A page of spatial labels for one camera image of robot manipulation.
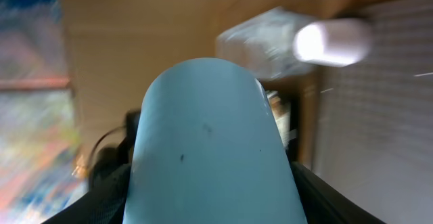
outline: gray mesh surface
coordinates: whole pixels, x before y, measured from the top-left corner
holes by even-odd
[[[387,223],[431,223],[433,0],[362,13],[374,47],[358,64],[325,69],[313,170]]]

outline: metal grid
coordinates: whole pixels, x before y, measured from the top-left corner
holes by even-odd
[[[368,58],[326,68],[313,170],[387,223],[433,217],[433,0],[361,10]]]

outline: wire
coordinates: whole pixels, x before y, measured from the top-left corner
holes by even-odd
[[[87,165],[86,165],[86,168],[87,168],[87,169],[90,169],[90,166],[91,166],[91,164],[92,164],[92,160],[93,160],[93,155],[95,154],[98,145],[99,145],[99,144],[100,144],[100,143],[101,143],[101,142],[102,142],[102,141],[103,141],[107,136],[109,136],[109,135],[111,135],[111,134],[113,134],[113,133],[116,133],[116,132],[118,132],[118,131],[120,131],[120,130],[123,130],[124,128],[125,128],[125,126],[116,127],[116,128],[114,128],[114,129],[108,131],[106,134],[102,135],[102,137],[100,137],[100,138],[98,139],[98,141],[96,141],[95,145],[94,145],[93,148],[92,148],[92,151],[90,152],[89,159],[87,160]]]

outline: clear plastic container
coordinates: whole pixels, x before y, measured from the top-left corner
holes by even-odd
[[[314,21],[280,7],[272,9],[219,35],[216,55],[262,80],[308,73],[314,65],[298,61],[292,43],[295,34]]]

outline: blue object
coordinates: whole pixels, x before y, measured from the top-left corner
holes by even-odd
[[[267,96],[247,70],[201,58],[151,84],[123,223],[306,223]]]

